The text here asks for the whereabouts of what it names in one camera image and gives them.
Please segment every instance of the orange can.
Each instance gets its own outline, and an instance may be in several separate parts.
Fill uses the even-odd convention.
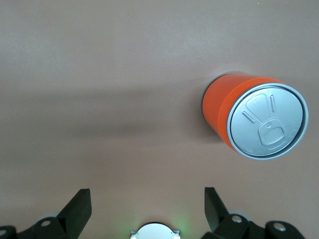
[[[297,90],[274,78],[241,73],[217,78],[204,95],[202,110],[229,147],[257,160],[289,152],[309,121],[306,101]]]

